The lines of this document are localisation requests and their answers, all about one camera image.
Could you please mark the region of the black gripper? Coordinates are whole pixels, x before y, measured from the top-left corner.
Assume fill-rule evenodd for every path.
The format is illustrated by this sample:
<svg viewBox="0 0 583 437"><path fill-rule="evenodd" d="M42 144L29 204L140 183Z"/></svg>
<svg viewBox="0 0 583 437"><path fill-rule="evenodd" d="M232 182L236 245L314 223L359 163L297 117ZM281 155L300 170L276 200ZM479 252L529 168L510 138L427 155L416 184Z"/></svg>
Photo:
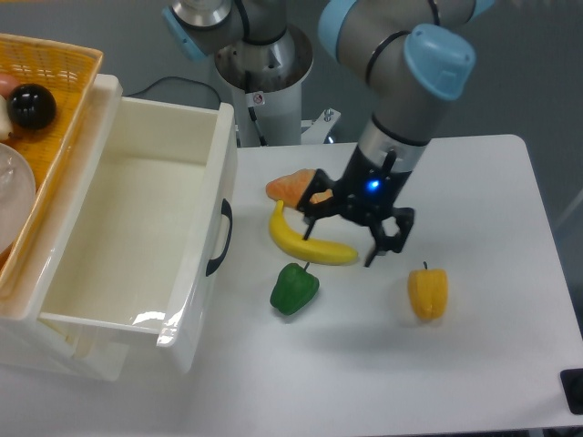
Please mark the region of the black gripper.
<svg viewBox="0 0 583 437"><path fill-rule="evenodd" d="M388 251L401 252L414 225L414 210L394 205L410 176L394 171L396 160L391 150L376 166L356 148L339 179L318 168L297 207L307 225L302 239L309 239L317 220L339 215L370 230L374 244L364 260L366 268Z"/></svg>

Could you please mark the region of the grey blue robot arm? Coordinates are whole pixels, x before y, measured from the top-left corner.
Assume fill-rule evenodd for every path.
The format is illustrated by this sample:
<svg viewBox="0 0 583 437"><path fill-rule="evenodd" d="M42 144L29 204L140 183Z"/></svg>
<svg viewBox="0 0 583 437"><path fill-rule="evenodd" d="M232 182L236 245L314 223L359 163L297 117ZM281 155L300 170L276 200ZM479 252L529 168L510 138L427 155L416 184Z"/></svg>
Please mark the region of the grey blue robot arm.
<svg viewBox="0 0 583 437"><path fill-rule="evenodd" d="M395 201L450 105L463 93L476 54L457 26L487 1L331 1L319 18L322 47L379 98L343 175L317 170L299 210L313 227L340 216L370 230L372 256L400 252L414 224ZM212 57L230 86L244 147L295 145L302 135L302 81L311 42L282 1L175 1L163 9L184 55Z"/></svg>

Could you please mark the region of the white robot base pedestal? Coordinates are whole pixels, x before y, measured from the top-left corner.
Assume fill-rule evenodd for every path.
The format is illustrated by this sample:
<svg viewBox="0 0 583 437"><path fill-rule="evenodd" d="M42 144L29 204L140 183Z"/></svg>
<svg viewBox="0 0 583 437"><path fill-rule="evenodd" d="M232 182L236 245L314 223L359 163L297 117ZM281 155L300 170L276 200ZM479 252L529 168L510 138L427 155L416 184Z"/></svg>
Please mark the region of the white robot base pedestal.
<svg viewBox="0 0 583 437"><path fill-rule="evenodd" d="M264 46L239 41L214 57L230 88L240 147L298 145L302 134L302 82L312 69L306 34L288 25Z"/></svg>

